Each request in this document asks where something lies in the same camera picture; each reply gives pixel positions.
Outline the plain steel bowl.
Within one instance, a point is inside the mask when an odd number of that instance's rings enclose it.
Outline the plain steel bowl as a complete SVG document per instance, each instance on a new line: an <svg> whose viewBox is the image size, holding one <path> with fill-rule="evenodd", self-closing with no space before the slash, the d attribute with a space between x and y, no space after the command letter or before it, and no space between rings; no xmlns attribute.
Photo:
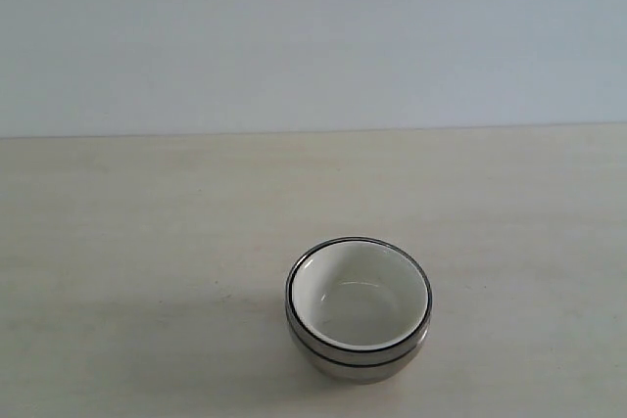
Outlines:
<svg viewBox="0 0 627 418"><path fill-rule="evenodd" d="M426 330L419 338L417 345L407 354L384 363L358 366L333 361L322 356L307 347L291 327L288 331L297 350L313 368L330 378L354 384L382 382L401 372L418 355L429 333L429 330Z"/></svg>

